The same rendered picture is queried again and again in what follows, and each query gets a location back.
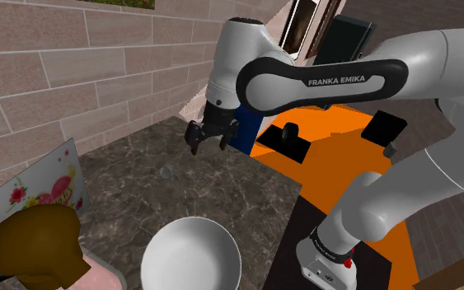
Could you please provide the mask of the white bowl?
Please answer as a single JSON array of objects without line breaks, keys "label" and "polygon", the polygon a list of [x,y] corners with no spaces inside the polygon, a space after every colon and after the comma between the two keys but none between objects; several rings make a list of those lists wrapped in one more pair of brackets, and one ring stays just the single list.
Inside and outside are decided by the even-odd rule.
[{"label": "white bowl", "polygon": [[230,232],[206,217],[169,222],[148,243],[143,290],[238,290],[241,254]]}]

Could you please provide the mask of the brown framed window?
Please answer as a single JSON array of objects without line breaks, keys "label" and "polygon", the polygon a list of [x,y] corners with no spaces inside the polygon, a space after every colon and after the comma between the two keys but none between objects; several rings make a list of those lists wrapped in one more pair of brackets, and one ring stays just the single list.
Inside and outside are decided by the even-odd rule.
[{"label": "brown framed window", "polygon": [[293,0],[279,46],[294,60],[317,55],[345,0]]}]

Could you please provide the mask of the small black wheel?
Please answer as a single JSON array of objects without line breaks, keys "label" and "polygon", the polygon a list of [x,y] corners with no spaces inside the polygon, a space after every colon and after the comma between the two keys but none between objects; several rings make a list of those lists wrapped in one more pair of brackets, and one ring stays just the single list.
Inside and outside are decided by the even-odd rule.
[{"label": "small black wheel", "polygon": [[297,124],[287,122],[282,130],[282,144],[291,147],[298,140],[299,127]]}]

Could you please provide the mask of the brown wooden table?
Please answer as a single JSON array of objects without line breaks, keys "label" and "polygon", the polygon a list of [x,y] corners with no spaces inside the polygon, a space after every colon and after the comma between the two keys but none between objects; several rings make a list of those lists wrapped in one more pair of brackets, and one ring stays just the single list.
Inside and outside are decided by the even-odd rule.
[{"label": "brown wooden table", "polygon": [[464,286],[464,258],[419,281],[413,290],[456,290]]}]

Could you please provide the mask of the orange rug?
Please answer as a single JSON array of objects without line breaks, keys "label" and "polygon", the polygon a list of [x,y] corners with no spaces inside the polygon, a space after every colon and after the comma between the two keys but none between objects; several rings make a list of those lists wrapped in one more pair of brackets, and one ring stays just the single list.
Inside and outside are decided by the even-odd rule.
[{"label": "orange rug", "polygon": [[[283,127],[293,122],[301,138],[310,142],[304,161],[292,159],[256,143],[251,157],[301,184],[300,195],[328,214],[351,181],[365,171],[386,172],[391,162],[382,147],[362,139],[370,116],[344,105],[321,109],[295,109],[273,122]],[[397,225],[386,238],[368,246],[391,261],[388,290],[413,290],[419,276],[405,223]]]}]

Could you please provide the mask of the black cabinet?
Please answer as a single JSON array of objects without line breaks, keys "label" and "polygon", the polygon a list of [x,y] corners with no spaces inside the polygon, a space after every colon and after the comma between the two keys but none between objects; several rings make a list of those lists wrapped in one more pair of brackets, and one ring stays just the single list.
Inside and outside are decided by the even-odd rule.
[{"label": "black cabinet", "polygon": [[349,16],[336,15],[325,34],[313,65],[357,60],[377,25]]}]

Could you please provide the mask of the brown lumpy figure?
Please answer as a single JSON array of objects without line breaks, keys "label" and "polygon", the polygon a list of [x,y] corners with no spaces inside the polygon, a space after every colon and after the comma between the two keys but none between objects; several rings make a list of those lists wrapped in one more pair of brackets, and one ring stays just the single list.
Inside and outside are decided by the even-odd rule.
[{"label": "brown lumpy figure", "polygon": [[0,223],[0,274],[27,290],[67,289],[91,266],[78,243],[81,223],[74,209],[41,204]]}]

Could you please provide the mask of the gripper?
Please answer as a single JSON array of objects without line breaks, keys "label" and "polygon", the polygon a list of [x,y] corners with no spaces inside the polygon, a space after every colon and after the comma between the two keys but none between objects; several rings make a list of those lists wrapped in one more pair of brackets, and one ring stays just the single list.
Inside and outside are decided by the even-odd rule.
[{"label": "gripper", "polygon": [[207,101],[204,107],[203,123],[191,120],[185,131],[185,142],[193,156],[199,145],[208,136],[222,135],[219,147],[225,150],[229,142],[236,137],[238,121],[234,119],[235,109],[224,109]]}]

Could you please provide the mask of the pink box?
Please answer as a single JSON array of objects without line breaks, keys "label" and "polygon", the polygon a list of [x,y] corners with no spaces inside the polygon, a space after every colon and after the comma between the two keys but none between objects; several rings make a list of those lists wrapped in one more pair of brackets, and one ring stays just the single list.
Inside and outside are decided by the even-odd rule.
[{"label": "pink box", "polygon": [[90,252],[81,247],[83,259],[91,266],[68,290],[127,290],[127,283],[123,274]]}]

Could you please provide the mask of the blue box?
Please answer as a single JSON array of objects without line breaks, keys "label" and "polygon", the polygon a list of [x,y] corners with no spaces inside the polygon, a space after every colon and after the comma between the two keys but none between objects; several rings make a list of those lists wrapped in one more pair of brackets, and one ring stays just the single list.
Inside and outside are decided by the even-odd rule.
[{"label": "blue box", "polygon": [[264,116],[252,113],[241,105],[235,111],[234,118],[238,121],[237,134],[228,144],[250,155]]}]

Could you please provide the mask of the green wall picture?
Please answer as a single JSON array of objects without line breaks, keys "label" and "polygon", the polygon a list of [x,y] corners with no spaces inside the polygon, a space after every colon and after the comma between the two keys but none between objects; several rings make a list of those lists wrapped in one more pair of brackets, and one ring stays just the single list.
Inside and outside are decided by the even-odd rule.
[{"label": "green wall picture", "polygon": [[80,0],[84,2],[96,2],[102,4],[110,4],[121,7],[134,7],[141,9],[155,9],[155,0]]}]

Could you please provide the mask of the white flower greeting card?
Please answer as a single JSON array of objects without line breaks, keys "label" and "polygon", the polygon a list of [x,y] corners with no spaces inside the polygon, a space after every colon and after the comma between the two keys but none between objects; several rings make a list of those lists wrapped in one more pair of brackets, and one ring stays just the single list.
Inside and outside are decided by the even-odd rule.
[{"label": "white flower greeting card", "polygon": [[46,203],[69,206],[78,216],[90,206],[72,139],[0,185],[0,222],[17,211]]}]

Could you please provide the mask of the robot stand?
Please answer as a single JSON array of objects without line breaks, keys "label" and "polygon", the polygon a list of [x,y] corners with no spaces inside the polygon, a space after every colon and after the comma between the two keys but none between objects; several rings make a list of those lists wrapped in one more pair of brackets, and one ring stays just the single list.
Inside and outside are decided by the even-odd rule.
[{"label": "robot stand", "polygon": [[[321,290],[303,277],[296,247],[325,217],[319,208],[298,196],[262,290]],[[353,261],[357,290],[388,290],[391,261],[363,242],[355,246]]]}]

